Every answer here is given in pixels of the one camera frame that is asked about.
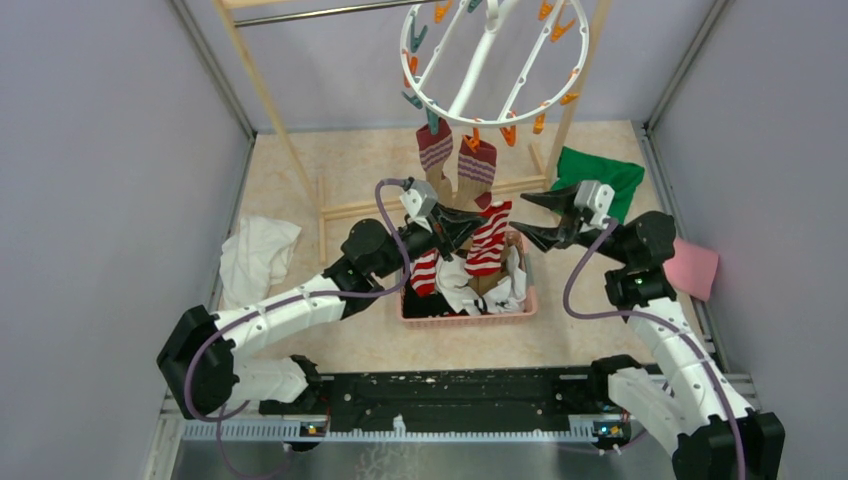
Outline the red white striped sock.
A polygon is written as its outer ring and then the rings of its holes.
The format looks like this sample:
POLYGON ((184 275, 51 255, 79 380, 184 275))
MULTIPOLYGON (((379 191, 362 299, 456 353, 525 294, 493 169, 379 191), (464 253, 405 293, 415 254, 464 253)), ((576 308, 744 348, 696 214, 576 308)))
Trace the red white striped sock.
POLYGON ((472 276, 488 276, 501 269, 506 248, 506 228, 512 211, 512 201, 497 201, 481 212, 486 223, 472 235, 466 256, 465 271, 472 276))

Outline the beige purple striped sock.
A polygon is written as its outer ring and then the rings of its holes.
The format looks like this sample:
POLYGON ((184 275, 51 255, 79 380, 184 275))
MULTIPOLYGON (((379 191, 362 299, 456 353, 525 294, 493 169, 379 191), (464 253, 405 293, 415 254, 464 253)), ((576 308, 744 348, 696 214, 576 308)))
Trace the beige purple striped sock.
POLYGON ((480 141, 475 150, 465 142, 458 152, 457 187, 453 207, 465 211, 486 210, 492 202, 496 176, 497 149, 480 141))

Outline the white round clip hanger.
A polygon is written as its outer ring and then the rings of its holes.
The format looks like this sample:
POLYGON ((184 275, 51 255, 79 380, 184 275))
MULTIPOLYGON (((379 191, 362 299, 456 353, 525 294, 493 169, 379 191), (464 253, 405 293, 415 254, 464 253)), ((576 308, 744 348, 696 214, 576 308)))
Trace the white round clip hanger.
MULTIPOLYGON (((426 96, 443 109, 448 109, 455 101, 486 23, 485 10, 489 1, 475 2, 478 4, 476 9, 458 22, 447 49, 424 88, 426 96)), ((515 5, 499 31, 479 80, 462 110, 466 118, 493 120, 499 115, 542 30, 544 22, 538 15, 544 1, 512 2, 515 5)), ((417 63, 414 68, 417 71, 422 71, 431 60, 434 47, 451 21, 446 17, 436 23, 433 15, 433 5, 421 6, 417 26, 420 28, 426 23, 429 30, 415 55, 417 63)), ((554 43, 541 48, 525 85, 515 98, 513 112, 522 115, 534 110, 562 89, 579 58, 580 44, 579 32, 571 30, 554 43)), ((402 95, 409 103, 404 90, 403 79, 402 95)))

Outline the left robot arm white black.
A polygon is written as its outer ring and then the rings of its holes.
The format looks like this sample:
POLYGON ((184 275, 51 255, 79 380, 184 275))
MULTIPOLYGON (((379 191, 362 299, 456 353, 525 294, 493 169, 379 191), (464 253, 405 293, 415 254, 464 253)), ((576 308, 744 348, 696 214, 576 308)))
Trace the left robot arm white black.
POLYGON ((396 232, 366 218, 351 228, 341 257, 309 281, 247 307, 186 310, 156 357, 182 416, 215 422, 225 417, 221 407, 243 409, 250 401, 286 403, 302 414, 314 410, 321 388, 313 363, 297 355, 263 363, 255 354, 366 310, 389 292, 380 279, 406 271, 406 261, 425 253, 453 253, 485 222, 479 213, 440 205, 422 224, 408 222, 396 232))

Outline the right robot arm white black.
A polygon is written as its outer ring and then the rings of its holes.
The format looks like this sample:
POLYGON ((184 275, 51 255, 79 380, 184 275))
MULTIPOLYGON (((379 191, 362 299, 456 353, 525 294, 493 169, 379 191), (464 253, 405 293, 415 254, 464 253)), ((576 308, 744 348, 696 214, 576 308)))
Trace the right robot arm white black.
POLYGON ((513 223, 540 251, 586 249, 565 283, 563 309, 584 321, 622 320, 650 350, 668 385, 658 386, 632 357, 611 356, 591 365, 589 404, 634 415, 669 455, 678 479, 777 478, 786 438, 782 422, 738 393, 693 332, 666 277, 663 265, 675 254, 674 218, 648 211, 622 224, 608 213, 612 187, 595 180, 521 197, 560 217, 554 227, 513 223), (596 254, 622 265, 604 275, 614 308, 579 312, 571 293, 596 254))

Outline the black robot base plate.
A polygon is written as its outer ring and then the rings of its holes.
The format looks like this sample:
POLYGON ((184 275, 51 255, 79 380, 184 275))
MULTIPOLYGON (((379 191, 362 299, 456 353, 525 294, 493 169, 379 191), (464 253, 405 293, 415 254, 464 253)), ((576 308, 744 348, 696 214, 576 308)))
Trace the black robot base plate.
POLYGON ((333 433, 566 432, 580 417, 625 419, 588 366, 325 374, 303 400, 260 402, 263 416, 315 415, 333 433))

